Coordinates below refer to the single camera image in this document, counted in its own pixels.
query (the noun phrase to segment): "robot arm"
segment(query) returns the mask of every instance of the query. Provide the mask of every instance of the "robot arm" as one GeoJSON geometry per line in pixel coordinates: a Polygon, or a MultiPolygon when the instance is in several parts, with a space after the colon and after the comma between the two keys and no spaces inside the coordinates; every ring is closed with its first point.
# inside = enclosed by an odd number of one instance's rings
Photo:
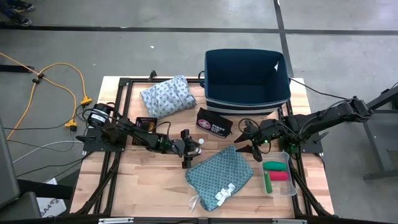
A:
{"type": "Polygon", "coordinates": [[[181,132],[181,139],[170,140],[168,134],[150,133],[119,114],[110,117],[111,111],[115,113],[110,105],[99,103],[88,110],[91,113],[86,119],[89,125],[87,134],[76,137],[85,143],[84,151],[123,151],[126,137],[132,136],[141,140],[141,144],[148,151],[183,157],[184,169],[190,168],[192,158],[200,154],[200,144],[189,136],[187,129],[181,132]]]}
{"type": "Polygon", "coordinates": [[[349,100],[338,101],[323,111],[308,115],[292,115],[283,117],[281,120],[266,119],[260,125],[254,125],[250,120],[245,120],[245,129],[235,143],[250,140],[252,146],[238,149],[238,152],[248,152],[258,162],[262,161],[258,146],[274,139],[283,138],[291,145],[297,146],[308,140],[311,135],[323,131],[337,124],[350,122],[365,122],[373,114],[363,100],[356,97],[349,100]]]}

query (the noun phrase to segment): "fabric bin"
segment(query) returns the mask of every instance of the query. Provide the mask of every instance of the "fabric bin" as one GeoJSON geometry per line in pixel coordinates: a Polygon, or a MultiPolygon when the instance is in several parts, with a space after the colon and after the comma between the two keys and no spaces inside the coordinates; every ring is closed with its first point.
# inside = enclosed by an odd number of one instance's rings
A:
{"type": "Polygon", "coordinates": [[[207,109],[220,115],[269,115],[290,98],[285,58],[280,52],[209,50],[204,73],[200,85],[205,88],[207,109]]]}

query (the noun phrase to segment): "person's foot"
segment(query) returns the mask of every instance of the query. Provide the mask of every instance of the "person's foot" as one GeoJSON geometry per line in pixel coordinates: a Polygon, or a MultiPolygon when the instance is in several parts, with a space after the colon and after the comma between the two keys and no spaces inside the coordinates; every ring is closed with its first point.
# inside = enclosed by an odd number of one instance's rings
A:
{"type": "Polygon", "coordinates": [[[24,1],[16,1],[15,5],[11,7],[16,12],[32,12],[36,9],[35,5],[24,1]]]}
{"type": "Polygon", "coordinates": [[[10,17],[11,21],[15,24],[18,24],[20,26],[30,26],[32,25],[32,21],[28,18],[26,18],[25,16],[22,16],[18,13],[16,13],[14,16],[10,17]]]}

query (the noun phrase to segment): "red object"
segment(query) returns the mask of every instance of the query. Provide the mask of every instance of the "red object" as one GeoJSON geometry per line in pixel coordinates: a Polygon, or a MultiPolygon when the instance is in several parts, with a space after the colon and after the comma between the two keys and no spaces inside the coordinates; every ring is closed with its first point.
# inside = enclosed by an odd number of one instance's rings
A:
{"type": "Polygon", "coordinates": [[[284,181],[289,179],[289,174],[285,171],[268,171],[271,181],[284,181]]]}

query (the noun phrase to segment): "folded cloth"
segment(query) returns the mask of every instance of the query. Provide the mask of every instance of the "folded cloth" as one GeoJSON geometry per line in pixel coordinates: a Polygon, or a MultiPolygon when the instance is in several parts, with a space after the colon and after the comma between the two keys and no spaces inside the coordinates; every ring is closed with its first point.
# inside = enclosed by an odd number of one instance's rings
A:
{"type": "Polygon", "coordinates": [[[187,170],[187,182],[198,192],[200,204],[213,211],[236,194],[253,176],[243,156],[228,146],[209,159],[187,170]]]}
{"type": "Polygon", "coordinates": [[[141,96],[150,116],[155,118],[163,118],[197,104],[183,75],[158,83],[142,91],[141,96]]]}

